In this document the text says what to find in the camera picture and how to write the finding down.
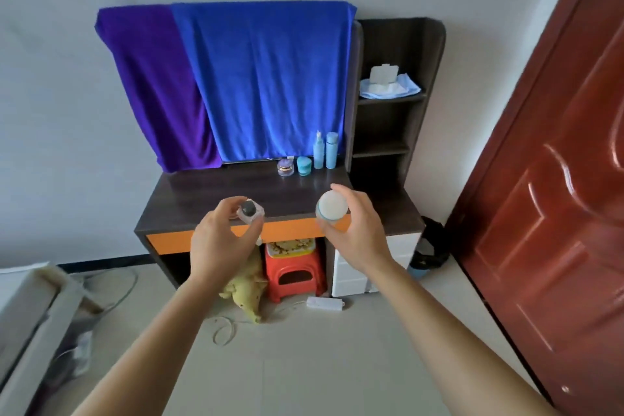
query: light blue cylindrical bottle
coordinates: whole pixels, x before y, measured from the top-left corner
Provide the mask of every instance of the light blue cylindrical bottle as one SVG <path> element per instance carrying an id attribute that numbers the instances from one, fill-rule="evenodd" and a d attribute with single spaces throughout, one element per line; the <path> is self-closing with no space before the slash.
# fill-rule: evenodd
<path id="1" fill-rule="evenodd" d="M 338 133 L 329 132 L 327 134 L 327 144 L 325 145 L 325 166 L 328 169 L 336 168 L 337 156 L 338 156 Z"/>
<path id="2" fill-rule="evenodd" d="M 316 141 L 314 142 L 314 168 L 323 169 L 323 160 L 325 157 L 325 144 L 323 143 L 323 135 L 320 131 L 316 132 Z"/>

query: wall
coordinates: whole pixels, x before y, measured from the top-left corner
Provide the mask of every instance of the wall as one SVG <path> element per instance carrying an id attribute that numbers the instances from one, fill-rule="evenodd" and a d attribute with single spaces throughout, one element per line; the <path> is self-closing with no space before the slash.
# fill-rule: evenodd
<path id="1" fill-rule="evenodd" d="M 96 12 L 215 0 L 1 1 L 0 266 L 143 253 L 132 230 L 160 169 L 93 30 Z M 428 15 L 447 26 L 406 183 L 424 213 L 443 219 L 554 0 L 348 1 L 360 18 Z"/>

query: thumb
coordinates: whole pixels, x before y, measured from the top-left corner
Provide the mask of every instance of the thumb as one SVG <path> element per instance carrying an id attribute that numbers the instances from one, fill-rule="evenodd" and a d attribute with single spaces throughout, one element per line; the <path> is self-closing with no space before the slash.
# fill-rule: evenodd
<path id="1" fill-rule="evenodd" d="M 320 217 L 316 218 L 316 223 L 321 228 L 321 231 L 323 232 L 325 237 L 327 237 L 327 239 L 331 242 L 331 244 L 336 248 L 340 248 L 340 246 L 345 241 L 345 235 L 334 226 L 332 226 L 329 222 L 321 219 Z"/>
<path id="2" fill-rule="evenodd" d="M 243 247 L 248 248 L 249 250 L 254 248 L 258 237 L 260 237 L 260 233 L 262 232 L 262 226 L 264 224 L 265 218 L 263 215 L 261 215 L 260 217 L 256 217 L 256 219 L 251 223 L 243 236 L 240 238 L 240 240 L 242 240 L 243 242 Z"/>

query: tiled floor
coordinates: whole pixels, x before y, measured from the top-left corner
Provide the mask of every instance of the tiled floor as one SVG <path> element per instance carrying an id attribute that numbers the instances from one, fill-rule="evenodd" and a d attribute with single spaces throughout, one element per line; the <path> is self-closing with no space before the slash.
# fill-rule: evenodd
<path id="1" fill-rule="evenodd" d="M 87 375 L 67 383 L 43 416 L 65 416 L 129 347 L 174 292 L 156 265 L 135 268 L 136 288 L 98 325 Z M 128 289 L 132 275 L 111 270 L 92 280 L 103 302 Z M 529 377 L 457 263 L 449 261 L 422 283 L 451 312 L 508 362 Z M 300 301 L 293 297 L 288 301 Z M 207 320 L 182 370 L 166 415 L 448 415 L 433 381 L 383 296 L 349 299 L 339 313 L 305 305 L 273 312 L 261 325 L 241 324 L 226 347 L 212 341 L 222 324 Z M 272 306 L 263 303 L 263 314 Z M 216 314 L 245 320 L 219 301 Z"/>

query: yellow stuffed animal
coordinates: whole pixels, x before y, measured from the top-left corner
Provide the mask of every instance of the yellow stuffed animal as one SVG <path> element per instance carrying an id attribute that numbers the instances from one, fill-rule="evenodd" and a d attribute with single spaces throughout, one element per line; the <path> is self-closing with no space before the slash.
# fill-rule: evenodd
<path id="1" fill-rule="evenodd" d="M 267 283 L 267 279 L 262 274 L 260 249 L 255 247 L 243 268 L 230 280 L 219 296 L 225 299 L 231 297 L 253 322 L 258 323 L 262 320 L 258 314 L 260 296 Z"/>

